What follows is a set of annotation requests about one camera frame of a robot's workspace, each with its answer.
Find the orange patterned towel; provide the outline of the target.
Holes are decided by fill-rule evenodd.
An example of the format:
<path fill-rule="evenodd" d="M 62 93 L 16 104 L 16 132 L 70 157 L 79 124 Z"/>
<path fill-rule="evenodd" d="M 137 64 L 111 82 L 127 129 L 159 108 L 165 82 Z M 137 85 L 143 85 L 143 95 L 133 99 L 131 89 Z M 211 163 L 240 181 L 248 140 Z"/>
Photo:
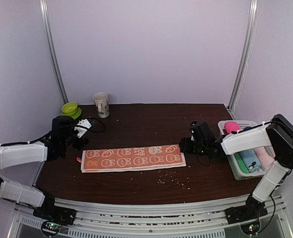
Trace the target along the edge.
<path fill-rule="evenodd" d="M 185 156 L 177 144 L 84 150 L 76 160 L 82 173 L 151 171 L 186 166 Z"/>

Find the pink microfiber towel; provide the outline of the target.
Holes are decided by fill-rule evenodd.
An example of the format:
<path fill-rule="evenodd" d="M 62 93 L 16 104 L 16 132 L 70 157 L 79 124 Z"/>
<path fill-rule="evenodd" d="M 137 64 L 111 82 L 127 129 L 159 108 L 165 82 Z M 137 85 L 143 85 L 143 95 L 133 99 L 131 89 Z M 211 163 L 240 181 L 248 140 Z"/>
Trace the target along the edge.
<path fill-rule="evenodd" d="M 235 121 L 227 121 L 224 124 L 224 129 L 223 129 L 224 133 L 231 134 L 231 133 L 238 133 L 239 131 L 241 131 L 241 128 L 239 124 L 236 123 Z"/>

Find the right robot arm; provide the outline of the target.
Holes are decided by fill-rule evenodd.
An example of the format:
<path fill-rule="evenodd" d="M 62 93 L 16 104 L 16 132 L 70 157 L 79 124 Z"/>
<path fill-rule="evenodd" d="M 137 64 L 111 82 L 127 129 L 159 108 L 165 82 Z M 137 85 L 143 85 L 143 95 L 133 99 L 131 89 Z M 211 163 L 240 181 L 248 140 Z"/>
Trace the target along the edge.
<path fill-rule="evenodd" d="M 267 215 L 265 201 L 293 170 L 293 125 L 277 114 L 270 121 L 244 126 L 234 120 L 219 122 L 216 138 L 206 122 L 192 122 L 190 137 L 179 142 L 182 153 L 209 158 L 239 155 L 249 173 L 265 171 L 243 206 L 225 210 L 228 223 Z"/>

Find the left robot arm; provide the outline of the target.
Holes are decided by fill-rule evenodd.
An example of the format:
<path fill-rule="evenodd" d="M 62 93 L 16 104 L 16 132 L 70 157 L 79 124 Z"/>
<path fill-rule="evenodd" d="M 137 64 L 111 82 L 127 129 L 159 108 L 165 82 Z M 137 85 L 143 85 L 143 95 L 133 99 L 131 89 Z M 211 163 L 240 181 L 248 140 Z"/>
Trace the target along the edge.
<path fill-rule="evenodd" d="M 83 148 L 88 140 L 84 135 L 92 128 L 88 119 L 74 120 L 58 116 L 52 120 L 52 128 L 45 135 L 30 141 L 0 143 L 0 199 L 29 206 L 34 216 L 71 223 L 75 210 L 55 205 L 55 198 L 48 192 L 5 177 L 4 171 L 27 168 L 29 165 L 42 166 L 58 158 L 65 158 L 67 150 Z"/>

